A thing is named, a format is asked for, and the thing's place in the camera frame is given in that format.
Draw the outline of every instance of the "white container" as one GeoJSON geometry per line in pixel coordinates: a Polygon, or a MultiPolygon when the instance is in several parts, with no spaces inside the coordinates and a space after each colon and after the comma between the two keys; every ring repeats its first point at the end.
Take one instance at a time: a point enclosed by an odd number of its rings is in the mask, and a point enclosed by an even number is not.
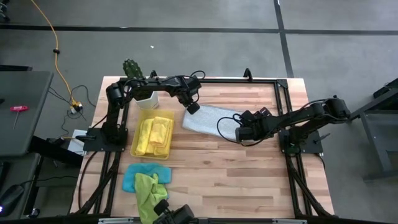
{"type": "Polygon", "coordinates": [[[159,99],[157,97],[157,92],[153,91],[152,92],[152,96],[150,96],[150,98],[148,99],[144,99],[144,100],[140,100],[137,101],[136,99],[133,99],[137,105],[141,108],[141,109],[155,109],[156,107],[159,106],[159,99]]]}

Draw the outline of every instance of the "yellow plastic bin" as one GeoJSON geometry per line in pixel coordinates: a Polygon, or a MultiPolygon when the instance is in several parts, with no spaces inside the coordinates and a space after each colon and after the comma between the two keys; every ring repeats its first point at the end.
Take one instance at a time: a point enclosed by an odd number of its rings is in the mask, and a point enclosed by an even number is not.
{"type": "Polygon", "coordinates": [[[173,111],[168,111],[168,110],[144,110],[142,109],[139,115],[139,120],[137,122],[136,126],[136,132],[134,133],[134,139],[132,140],[132,145],[130,149],[130,154],[132,156],[136,157],[143,157],[143,158],[149,158],[149,159],[168,159],[169,154],[170,154],[170,146],[172,144],[172,138],[171,135],[173,135],[173,129],[174,129],[174,112],[173,111]],[[146,119],[151,119],[155,117],[161,117],[161,118],[168,118],[171,119],[171,130],[169,131],[169,139],[170,141],[166,145],[166,149],[168,151],[166,156],[155,156],[154,154],[144,154],[143,156],[138,156],[136,154],[136,149],[138,145],[138,139],[141,131],[141,123],[146,120],[146,119]]]}

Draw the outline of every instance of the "lime green towel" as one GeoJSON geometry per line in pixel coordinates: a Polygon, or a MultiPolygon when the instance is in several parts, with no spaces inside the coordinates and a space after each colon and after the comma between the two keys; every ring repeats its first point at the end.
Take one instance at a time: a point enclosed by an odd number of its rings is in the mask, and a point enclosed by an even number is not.
{"type": "Polygon", "coordinates": [[[136,197],[139,217],[142,224],[152,224],[158,217],[154,207],[167,198],[167,191],[163,184],[158,184],[157,174],[153,178],[145,174],[136,174],[136,197]]]}

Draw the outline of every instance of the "wooden tabletop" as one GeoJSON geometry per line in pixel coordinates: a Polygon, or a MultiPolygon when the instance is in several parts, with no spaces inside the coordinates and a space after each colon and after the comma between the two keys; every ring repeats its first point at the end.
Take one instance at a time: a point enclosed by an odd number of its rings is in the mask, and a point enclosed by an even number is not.
{"type": "MultiPolygon", "coordinates": [[[[106,87],[117,82],[119,78],[104,77],[93,124],[106,114],[108,107],[106,87]]],[[[297,110],[308,102],[304,80],[301,78],[287,80],[293,110],[297,110]]],[[[265,106],[272,114],[277,114],[274,87],[270,84],[202,83],[199,92],[201,105],[252,112],[265,106]]],[[[130,155],[129,150],[139,114],[137,105],[131,103],[127,120],[129,137],[126,151],[121,156],[111,214],[113,217],[139,216],[136,195],[124,192],[121,188],[125,170],[130,164],[137,162],[158,162],[172,168],[172,182],[166,184],[172,209],[188,204],[196,217],[294,217],[286,163],[280,152],[277,137],[267,139],[253,147],[242,147],[215,136],[183,129],[181,126],[185,108],[176,97],[171,98],[164,91],[158,94],[160,102],[158,109],[175,112],[170,157],[166,161],[157,161],[130,155]]],[[[88,157],[89,155],[84,157],[81,170],[88,157]]],[[[82,204],[98,185],[103,157],[104,153],[97,153],[88,165],[81,186],[82,204]]],[[[309,189],[326,211],[333,213],[321,160],[313,155],[304,154],[303,164],[309,189]]],[[[71,212],[78,209],[77,189],[78,187],[75,190],[71,212]]],[[[297,192],[300,208],[304,211],[301,190],[297,192]]],[[[104,209],[107,195],[108,188],[104,191],[101,211],[104,209]]]]}

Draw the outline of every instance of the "white cloth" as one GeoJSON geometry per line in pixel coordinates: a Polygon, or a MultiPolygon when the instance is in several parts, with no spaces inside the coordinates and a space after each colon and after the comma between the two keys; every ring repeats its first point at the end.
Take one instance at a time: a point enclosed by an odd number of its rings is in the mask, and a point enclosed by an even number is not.
{"type": "MultiPolygon", "coordinates": [[[[232,115],[235,113],[241,114],[242,112],[215,106],[200,105],[200,109],[194,114],[185,111],[182,128],[221,137],[217,131],[218,120],[222,117],[232,118],[232,115]]],[[[232,119],[222,119],[218,127],[224,137],[230,140],[236,140],[235,129],[239,127],[237,122],[232,119]]]]}

